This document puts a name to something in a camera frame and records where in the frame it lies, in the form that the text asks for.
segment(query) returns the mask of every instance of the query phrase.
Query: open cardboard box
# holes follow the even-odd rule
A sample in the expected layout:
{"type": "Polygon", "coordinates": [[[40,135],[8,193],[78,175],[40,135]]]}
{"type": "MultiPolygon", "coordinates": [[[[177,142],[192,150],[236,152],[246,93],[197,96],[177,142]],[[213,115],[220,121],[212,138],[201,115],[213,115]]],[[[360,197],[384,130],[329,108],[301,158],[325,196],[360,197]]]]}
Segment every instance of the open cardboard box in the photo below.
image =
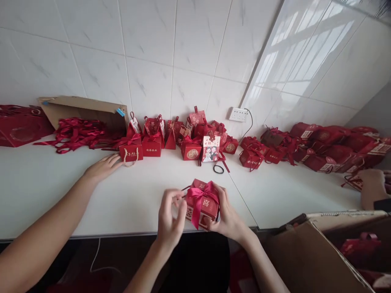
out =
{"type": "Polygon", "coordinates": [[[78,117],[87,120],[97,119],[106,123],[109,130],[123,131],[129,124],[126,105],[97,101],[77,96],[57,96],[38,98],[40,106],[55,129],[58,120],[78,117]]]}
{"type": "Polygon", "coordinates": [[[383,211],[302,214],[280,227],[263,246],[290,292],[373,293],[332,243],[375,233],[382,241],[383,272],[391,271],[391,216],[383,211]]]}

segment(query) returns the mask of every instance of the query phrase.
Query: wall tile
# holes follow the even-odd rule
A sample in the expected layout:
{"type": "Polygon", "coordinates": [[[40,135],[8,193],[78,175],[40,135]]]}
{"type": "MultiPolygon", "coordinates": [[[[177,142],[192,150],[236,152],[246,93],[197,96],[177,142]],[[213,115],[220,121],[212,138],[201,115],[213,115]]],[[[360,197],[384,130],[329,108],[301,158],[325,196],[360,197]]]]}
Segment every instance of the wall tile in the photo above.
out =
{"type": "Polygon", "coordinates": [[[389,80],[391,28],[365,18],[311,98],[362,108],[389,80]]]}
{"type": "Polygon", "coordinates": [[[0,47],[1,68],[7,68],[0,70],[1,103],[36,105],[40,96],[86,95],[69,44],[0,29],[0,47]]]}
{"type": "Polygon", "coordinates": [[[248,82],[280,1],[233,0],[216,76],[248,82]]]}
{"type": "Polygon", "coordinates": [[[69,42],[124,54],[117,0],[55,0],[69,42]]]}
{"type": "Polygon", "coordinates": [[[66,41],[53,0],[0,1],[0,26],[66,41]]]}
{"type": "Polygon", "coordinates": [[[174,65],[213,75],[230,0],[178,0],[174,65]]]}
{"type": "Polygon", "coordinates": [[[240,104],[245,89],[245,83],[215,77],[205,112],[208,122],[216,120],[224,123],[228,134],[233,136],[234,134],[230,132],[231,123],[238,122],[227,119],[228,111],[230,107],[237,107],[240,104]]]}
{"type": "Polygon", "coordinates": [[[341,53],[365,15],[332,2],[311,37],[283,91],[309,97],[341,53]]]}
{"type": "Polygon", "coordinates": [[[130,107],[125,57],[71,45],[87,97],[130,107]]]}
{"type": "Polygon", "coordinates": [[[127,56],[172,65],[176,0],[120,0],[127,56]]]}
{"type": "Polygon", "coordinates": [[[356,113],[357,110],[351,108],[281,92],[265,120],[265,125],[278,127],[281,131],[290,131],[298,122],[322,126],[344,125],[356,113]]]}
{"type": "Polygon", "coordinates": [[[282,90],[330,0],[285,1],[259,62],[255,85],[282,90]]]}
{"type": "Polygon", "coordinates": [[[171,118],[179,116],[185,122],[194,106],[206,110],[213,77],[193,71],[174,68],[172,79],[171,118]]]}
{"type": "Polygon", "coordinates": [[[144,116],[170,118],[172,67],[126,57],[132,110],[144,116]]]}

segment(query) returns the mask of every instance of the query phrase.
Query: white table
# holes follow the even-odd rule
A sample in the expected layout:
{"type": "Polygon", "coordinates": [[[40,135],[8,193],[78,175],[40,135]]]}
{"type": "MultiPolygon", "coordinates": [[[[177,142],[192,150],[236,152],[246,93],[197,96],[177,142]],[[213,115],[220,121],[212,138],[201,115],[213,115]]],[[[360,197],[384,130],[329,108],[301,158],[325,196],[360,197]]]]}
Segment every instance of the white table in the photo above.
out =
{"type": "Polygon", "coordinates": [[[235,155],[227,155],[230,176],[259,229],[276,228],[302,213],[360,210],[360,193],[346,185],[343,175],[317,173],[303,164],[266,164],[249,172],[235,155]]]}
{"type": "MultiPolygon", "coordinates": [[[[48,136],[43,141],[52,139],[48,136]]],[[[17,237],[58,202],[87,167],[108,154],[87,147],[63,155],[51,146],[0,147],[0,239],[17,237]]],[[[98,185],[73,236],[156,233],[164,189],[183,189],[194,178],[225,187],[238,214],[255,227],[229,174],[216,174],[212,166],[183,161],[177,148],[162,150],[160,158],[144,157],[131,168],[118,169],[98,185]]],[[[195,228],[187,222],[185,229],[195,228]]]]}

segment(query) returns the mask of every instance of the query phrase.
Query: electrical outlet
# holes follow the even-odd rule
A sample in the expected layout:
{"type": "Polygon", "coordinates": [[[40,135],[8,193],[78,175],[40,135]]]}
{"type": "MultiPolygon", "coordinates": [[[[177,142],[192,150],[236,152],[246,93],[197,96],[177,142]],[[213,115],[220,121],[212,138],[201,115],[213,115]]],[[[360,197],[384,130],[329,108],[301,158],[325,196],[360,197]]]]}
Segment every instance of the electrical outlet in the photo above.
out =
{"type": "Polygon", "coordinates": [[[246,122],[247,115],[247,110],[232,107],[228,119],[232,121],[246,122]]]}

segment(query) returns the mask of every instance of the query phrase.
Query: power cord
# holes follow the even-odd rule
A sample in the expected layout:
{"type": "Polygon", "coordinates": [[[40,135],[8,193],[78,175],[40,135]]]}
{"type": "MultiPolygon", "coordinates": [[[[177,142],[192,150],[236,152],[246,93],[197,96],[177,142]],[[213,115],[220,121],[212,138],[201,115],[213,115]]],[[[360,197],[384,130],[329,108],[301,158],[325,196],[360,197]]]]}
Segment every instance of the power cord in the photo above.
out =
{"type": "Polygon", "coordinates": [[[91,267],[90,267],[90,273],[95,273],[97,271],[100,271],[100,270],[103,270],[103,269],[112,269],[112,270],[115,270],[117,273],[121,273],[121,271],[115,267],[102,267],[102,268],[99,268],[99,269],[95,269],[95,270],[92,270],[92,267],[94,266],[94,262],[98,256],[98,252],[99,252],[99,248],[101,247],[101,239],[99,238],[99,242],[98,242],[98,249],[97,249],[97,252],[95,254],[95,257],[94,257],[94,260],[92,261],[92,264],[91,264],[91,267]]]}
{"type": "Polygon", "coordinates": [[[242,140],[243,140],[243,138],[246,136],[247,132],[250,131],[251,127],[253,127],[253,116],[251,115],[251,112],[250,112],[249,109],[247,109],[247,108],[244,108],[244,109],[247,110],[247,111],[250,113],[250,116],[251,116],[251,126],[250,126],[250,128],[246,131],[246,133],[243,135],[243,137],[240,139],[239,144],[242,142],[242,140]]]}

